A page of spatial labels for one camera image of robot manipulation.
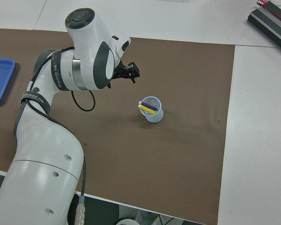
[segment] plastic cup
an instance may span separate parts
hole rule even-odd
[[[151,114],[147,111],[140,109],[141,114],[143,114],[149,122],[157,123],[163,118],[163,109],[161,108],[161,102],[158,98],[154,96],[149,96],[144,98],[142,102],[155,106],[157,108],[156,114]]]

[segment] cable strap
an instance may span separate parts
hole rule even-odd
[[[26,99],[37,102],[44,109],[46,114],[49,115],[51,106],[44,98],[44,96],[34,91],[26,91],[22,96],[21,103],[24,102]]]
[[[51,55],[51,75],[56,87],[59,90],[69,90],[66,88],[64,82],[62,81],[61,71],[60,71],[60,61],[61,61],[62,50],[57,50]]]

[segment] brown mat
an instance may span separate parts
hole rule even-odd
[[[63,32],[0,30],[0,57],[17,63],[0,102],[0,170],[7,171],[15,154],[13,126],[36,57],[72,45]],[[233,56],[233,45],[133,38],[123,61],[139,67],[136,84],[117,79],[111,89],[94,91],[90,113],[69,92],[57,94],[51,116],[84,148],[86,193],[215,225]],[[82,106],[92,106],[87,91],[75,94]],[[151,95],[163,105],[158,124],[137,108]]]

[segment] white robotic arm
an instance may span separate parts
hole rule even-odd
[[[83,165],[75,136],[49,116],[54,94],[99,90],[111,79],[139,77],[120,61],[130,38],[110,33],[92,9],[73,11],[66,28],[74,48],[44,58],[23,95],[17,151],[0,189],[0,225],[66,225]]]

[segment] marker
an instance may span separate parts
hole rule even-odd
[[[141,105],[143,105],[143,106],[145,106],[145,107],[147,107],[147,108],[149,108],[149,109],[152,109],[152,110],[154,110],[154,111],[157,111],[157,108],[156,107],[154,107],[154,106],[152,106],[152,105],[149,105],[149,104],[147,104],[147,103],[145,103],[145,102],[139,102],[139,104],[141,104]]]
[[[147,107],[145,107],[145,106],[143,106],[143,105],[139,105],[139,108],[142,109],[142,110],[144,110],[144,111],[147,111],[147,112],[150,113],[150,114],[153,114],[153,115],[156,114],[155,111],[153,111],[152,109],[149,109],[149,108],[147,108]]]

